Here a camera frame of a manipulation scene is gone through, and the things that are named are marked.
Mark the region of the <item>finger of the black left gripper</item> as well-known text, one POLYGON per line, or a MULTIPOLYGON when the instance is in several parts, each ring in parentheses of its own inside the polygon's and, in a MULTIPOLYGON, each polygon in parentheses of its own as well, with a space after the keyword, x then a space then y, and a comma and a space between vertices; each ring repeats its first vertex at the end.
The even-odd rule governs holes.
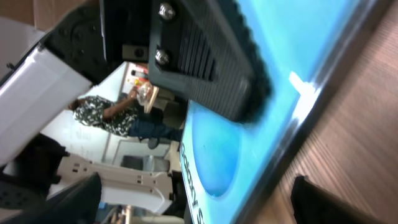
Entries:
POLYGON ((237 1, 151 6, 149 80, 234 122, 255 122, 270 78, 237 1))

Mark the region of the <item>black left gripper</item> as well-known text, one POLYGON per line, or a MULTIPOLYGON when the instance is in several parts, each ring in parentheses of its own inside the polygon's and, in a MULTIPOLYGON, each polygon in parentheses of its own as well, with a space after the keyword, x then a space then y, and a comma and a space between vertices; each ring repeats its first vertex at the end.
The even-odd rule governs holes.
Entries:
POLYGON ((147 62, 151 0, 100 0, 104 57, 108 62, 147 62))

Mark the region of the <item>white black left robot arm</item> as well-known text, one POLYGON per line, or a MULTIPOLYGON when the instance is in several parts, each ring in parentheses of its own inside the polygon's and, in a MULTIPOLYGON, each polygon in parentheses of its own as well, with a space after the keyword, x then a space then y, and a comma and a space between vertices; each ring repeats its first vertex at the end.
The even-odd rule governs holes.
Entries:
POLYGON ((257 118, 269 96, 264 62, 236 1, 85 1, 1 80, 1 164, 24 159, 23 183, 46 194, 73 156, 42 130, 140 47, 153 84, 232 121, 257 118))

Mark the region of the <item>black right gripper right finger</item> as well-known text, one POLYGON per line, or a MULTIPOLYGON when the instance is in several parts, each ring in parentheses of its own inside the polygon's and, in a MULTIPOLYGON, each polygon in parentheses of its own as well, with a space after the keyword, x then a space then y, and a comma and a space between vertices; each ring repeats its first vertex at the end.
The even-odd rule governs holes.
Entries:
POLYGON ((297 224, 381 223, 314 185, 302 175, 294 180, 290 201, 297 224))

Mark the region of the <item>light blue Galaxy smartphone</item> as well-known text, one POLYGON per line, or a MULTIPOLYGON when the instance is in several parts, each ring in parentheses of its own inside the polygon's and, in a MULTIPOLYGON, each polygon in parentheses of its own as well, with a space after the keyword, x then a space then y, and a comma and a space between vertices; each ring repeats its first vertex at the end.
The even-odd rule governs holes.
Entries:
POLYGON ((191 102, 180 164, 191 223, 250 223, 392 1, 239 1, 271 92, 252 121, 191 102))

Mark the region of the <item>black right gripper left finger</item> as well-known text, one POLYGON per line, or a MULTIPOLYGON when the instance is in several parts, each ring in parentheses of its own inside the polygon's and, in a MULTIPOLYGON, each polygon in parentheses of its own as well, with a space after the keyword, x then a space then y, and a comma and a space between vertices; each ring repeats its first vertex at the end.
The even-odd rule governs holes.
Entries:
POLYGON ((101 178, 94 173, 1 224, 91 224, 95 222, 101 193, 101 178))

